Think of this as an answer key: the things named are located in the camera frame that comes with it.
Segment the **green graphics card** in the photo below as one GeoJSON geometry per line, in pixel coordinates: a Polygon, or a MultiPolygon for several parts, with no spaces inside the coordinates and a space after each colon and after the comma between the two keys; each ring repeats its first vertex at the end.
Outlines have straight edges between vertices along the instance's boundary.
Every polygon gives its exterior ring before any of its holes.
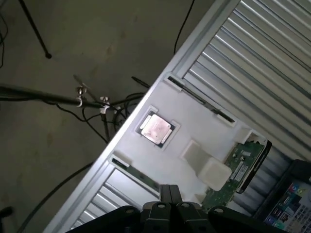
{"type": "Polygon", "coordinates": [[[202,209],[207,212],[215,206],[227,206],[235,194],[242,194],[259,170],[271,147],[272,143],[269,140],[237,143],[225,161],[225,165],[232,171],[231,176],[221,190],[214,191],[210,188],[206,191],[202,209]]]}

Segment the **silver CPU chip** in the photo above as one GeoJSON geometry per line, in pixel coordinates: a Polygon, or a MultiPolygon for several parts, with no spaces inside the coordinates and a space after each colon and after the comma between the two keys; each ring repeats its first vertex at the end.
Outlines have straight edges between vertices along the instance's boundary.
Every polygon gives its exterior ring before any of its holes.
{"type": "Polygon", "coordinates": [[[150,111],[145,119],[141,122],[137,133],[162,148],[169,136],[174,131],[175,126],[154,111],[150,111]]]}

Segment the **open PC case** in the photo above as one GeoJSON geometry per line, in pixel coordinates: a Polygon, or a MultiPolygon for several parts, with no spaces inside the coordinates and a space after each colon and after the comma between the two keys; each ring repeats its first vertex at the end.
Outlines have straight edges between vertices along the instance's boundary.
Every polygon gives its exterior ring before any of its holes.
{"type": "Polygon", "coordinates": [[[311,162],[294,160],[254,218],[288,233],[311,233],[311,162]]]}

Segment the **white fixture plate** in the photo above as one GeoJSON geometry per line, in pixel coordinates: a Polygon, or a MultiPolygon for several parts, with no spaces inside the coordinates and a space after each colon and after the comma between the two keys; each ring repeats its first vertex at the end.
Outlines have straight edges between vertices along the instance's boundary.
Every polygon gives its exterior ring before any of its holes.
{"type": "Polygon", "coordinates": [[[202,204],[231,176],[225,161],[237,143],[267,139],[197,96],[174,76],[161,80],[120,129],[110,163],[158,190],[175,184],[184,200],[202,204]],[[137,133],[150,111],[175,126],[162,148],[137,133]]]}

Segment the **metal stand pole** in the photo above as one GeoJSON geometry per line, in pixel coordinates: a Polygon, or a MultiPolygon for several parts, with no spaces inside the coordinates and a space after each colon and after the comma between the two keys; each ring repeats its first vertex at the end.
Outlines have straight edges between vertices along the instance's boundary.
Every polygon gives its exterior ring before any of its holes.
{"type": "Polygon", "coordinates": [[[97,98],[91,92],[90,87],[88,87],[78,75],[74,75],[73,78],[79,85],[76,88],[77,96],[74,98],[46,93],[34,89],[27,89],[24,87],[0,84],[0,101],[42,101],[51,105],[65,104],[75,106],[77,108],[105,110],[123,103],[139,100],[145,95],[144,92],[133,93],[122,100],[110,102],[108,97],[97,98]]]}

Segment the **black tripod leg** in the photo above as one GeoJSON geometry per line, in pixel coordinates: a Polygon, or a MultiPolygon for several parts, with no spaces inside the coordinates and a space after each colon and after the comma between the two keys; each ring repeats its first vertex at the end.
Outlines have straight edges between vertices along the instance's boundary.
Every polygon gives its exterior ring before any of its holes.
{"type": "Polygon", "coordinates": [[[47,47],[46,47],[46,45],[45,45],[45,43],[44,43],[44,41],[43,41],[43,39],[41,37],[41,34],[40,34],[40,32],[39,32],[39,30],[38,30],[38,28],[37,28],[37,26],[36,26],[32,16],[30,14],[29,10],[28,10],[28,7],[26,6],[26,3],[24,2],[24,0],[18,0],[18,2],[19,2],[19,4],[20,4],[20,6],[21,6],[21,8],[22,8],[22,10],[23,10],[23,12],[24,12],[24,14],[25,14],[25,16],[26,16],[26,18],[27,18],[27,20],[28,20],[28,22],[29,22],[29,24],[30,24],[30,26],[32,28],[32,30],[33,30],[33,32],[35,33],[35,35],[36,35],[36,37],[37,37],[37,39],[38,39],[38,41],[39,41],[43,51],[44,51],[45,57],[47,59],[51,59],[52,55],[49,53],[49,51],[48,51],[48,49],[47,49],[47,47]]]}

